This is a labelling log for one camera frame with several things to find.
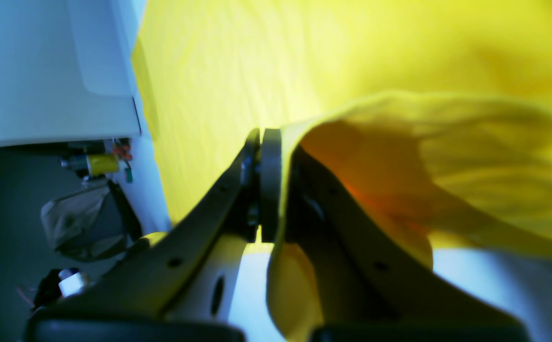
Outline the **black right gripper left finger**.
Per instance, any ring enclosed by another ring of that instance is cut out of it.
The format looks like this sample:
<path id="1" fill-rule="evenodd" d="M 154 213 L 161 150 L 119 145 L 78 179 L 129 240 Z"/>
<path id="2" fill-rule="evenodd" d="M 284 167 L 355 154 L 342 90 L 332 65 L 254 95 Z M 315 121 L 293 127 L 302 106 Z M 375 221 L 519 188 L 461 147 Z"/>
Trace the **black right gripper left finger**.
<path id="1" fill-rule="evenodd" d="M 229 325 L 240 261 L 278 225 L 281 131 L 251 130 L 234 162 L 176 227 L 80 294 L 39 310 L 27 342 L 244 342 Z"/>

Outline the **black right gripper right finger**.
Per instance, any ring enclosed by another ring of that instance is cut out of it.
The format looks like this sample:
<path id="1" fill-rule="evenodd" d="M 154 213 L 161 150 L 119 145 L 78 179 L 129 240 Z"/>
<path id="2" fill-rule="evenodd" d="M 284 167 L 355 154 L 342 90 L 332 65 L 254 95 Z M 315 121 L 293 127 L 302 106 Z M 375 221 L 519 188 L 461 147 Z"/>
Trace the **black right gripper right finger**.
<path id="1" fill-rule="evenodd" d="M 285 229 L 313 266 L 323 323 L 311 342 L 527 342 L 514 317 L 406 253 L 302 148 L 291 159 Z"/>

